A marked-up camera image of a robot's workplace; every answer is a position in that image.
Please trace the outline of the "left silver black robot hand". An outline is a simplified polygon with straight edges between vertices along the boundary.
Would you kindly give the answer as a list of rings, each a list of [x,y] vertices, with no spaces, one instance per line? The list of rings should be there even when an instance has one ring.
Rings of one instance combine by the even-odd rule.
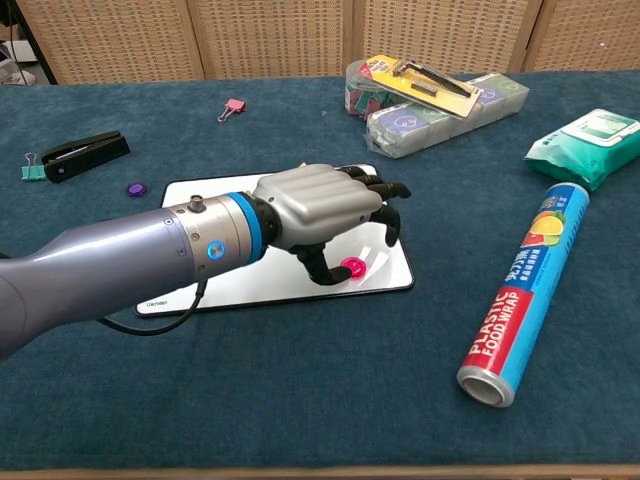
[[[352,277],[349,268],[327,266],[328,242],[364,223],[386,227],[385,243],[396,244],[401,230],[391,198],[406,199],[411,192],[401,182],[385,182],[358,166],[335,168],[312,164],[262,177],[252,193],[256,202],[270,208],[275,232],[268,244],[297,257],[310,280],[332,286]]]

